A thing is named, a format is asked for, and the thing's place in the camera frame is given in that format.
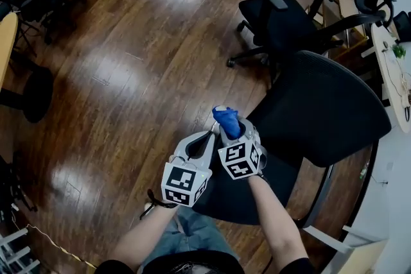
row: jeans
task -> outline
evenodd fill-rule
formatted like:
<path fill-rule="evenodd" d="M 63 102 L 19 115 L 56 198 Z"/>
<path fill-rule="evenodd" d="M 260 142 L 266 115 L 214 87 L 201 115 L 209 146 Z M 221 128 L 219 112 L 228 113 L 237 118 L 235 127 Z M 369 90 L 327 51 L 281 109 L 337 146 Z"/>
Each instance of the jeans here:
<path fill-rule="evenodd" d="M 143 262 L 143 267 L 160 256 L 194 250 L 220 251 L 239 259 L 210 217 L 183 206 L 178 209 L 177 217 L 184 233 L 178 230 L 177 222 L 172 219 L 154 250 Z"/>

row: wall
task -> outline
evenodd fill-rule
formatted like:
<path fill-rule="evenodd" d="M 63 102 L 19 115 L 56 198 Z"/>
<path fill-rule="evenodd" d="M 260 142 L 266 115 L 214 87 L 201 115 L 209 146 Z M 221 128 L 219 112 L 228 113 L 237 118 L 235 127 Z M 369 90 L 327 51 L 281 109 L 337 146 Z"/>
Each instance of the wall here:
<path fill-rule="evenodd" d="M 396 13 L 411 12 L 411 0 L 397 0 Z M 406 46 L 405 70 L 411 73 L 411 44 Z M 411 268 L 411 133 L 405 135 L 396 126 L 396 120 L 388 109 L 392 131 L 382 138 L 378 149 L 373 177 L 380 182 L 388 180 L 388 185 L 370 182 L 369 191 L 354 225 L 380 237 L 389 233 L 390 240 L 376 264 L 376 274 L 409 273 Z M 393 169 L 387 169 L 392 163 Z M 387 199 L 388 220 L 381 210 Z"/>

